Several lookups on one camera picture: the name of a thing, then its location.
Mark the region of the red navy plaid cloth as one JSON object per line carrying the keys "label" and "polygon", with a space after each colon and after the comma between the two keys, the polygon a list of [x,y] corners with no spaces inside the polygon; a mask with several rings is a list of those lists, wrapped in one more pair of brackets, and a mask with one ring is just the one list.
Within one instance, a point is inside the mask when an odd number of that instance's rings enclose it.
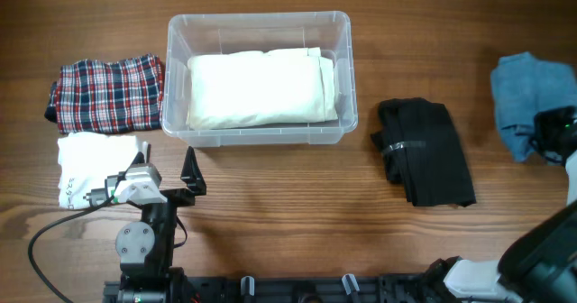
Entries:
{"label": "red navy plaid cloth", "polygon": [[62,134],[157,130],[163,96],[164,64],[156,55],[80,60],[60,68],[44,117]]}

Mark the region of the cream cloth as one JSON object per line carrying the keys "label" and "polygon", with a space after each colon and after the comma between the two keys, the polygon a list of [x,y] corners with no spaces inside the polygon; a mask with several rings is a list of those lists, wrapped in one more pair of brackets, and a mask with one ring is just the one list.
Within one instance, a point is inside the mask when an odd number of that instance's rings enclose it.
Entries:
{"label": "cream cloth", "polygon": [[189,59],[188,68],[187,123],[192,129],[338,118],[334,65],[318,47],[202,55]]}

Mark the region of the blue denim jeans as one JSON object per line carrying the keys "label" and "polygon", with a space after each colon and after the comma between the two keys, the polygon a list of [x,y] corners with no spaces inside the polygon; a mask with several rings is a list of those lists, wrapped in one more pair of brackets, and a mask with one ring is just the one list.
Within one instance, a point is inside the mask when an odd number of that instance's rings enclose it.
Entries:
{"label": "blue denim jeans", "polygon": [[572,66],[541,60],[530,52],[505,56],[490,73],[495,123],[513,161],[534,152],[534,117],[540,112],[576,105],[576,74]]}

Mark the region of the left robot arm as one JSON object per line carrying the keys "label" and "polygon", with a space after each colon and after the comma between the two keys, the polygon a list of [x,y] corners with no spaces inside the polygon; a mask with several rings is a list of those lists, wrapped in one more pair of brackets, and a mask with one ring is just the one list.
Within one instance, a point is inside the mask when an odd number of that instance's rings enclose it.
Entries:
{"label": "left robot arm", "polygon": [[114,196],[141,210],[141,219],[124,226],[116,236],[121,279],[107,283],[104,302],[172,303],[199,302],[200,295],[184,270],[174,267],[174,250],[180,207],[192,207],[196,197],[206,194],[206,183],[189,147],[180,174],[183,188],[160,189],[161,175],[138,153],[131,166],[117,176]]}

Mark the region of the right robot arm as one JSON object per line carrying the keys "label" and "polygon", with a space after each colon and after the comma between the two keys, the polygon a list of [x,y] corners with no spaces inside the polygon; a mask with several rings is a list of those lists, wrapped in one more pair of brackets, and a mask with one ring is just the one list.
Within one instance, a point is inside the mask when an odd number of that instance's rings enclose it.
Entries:
{"label": "right robot arm", "polygon": [[443,302],[576,303],[576,108],[538,113],[532,143],[558,156],[567,206],[515,241],[499,261],[457,259],[433,285]]}

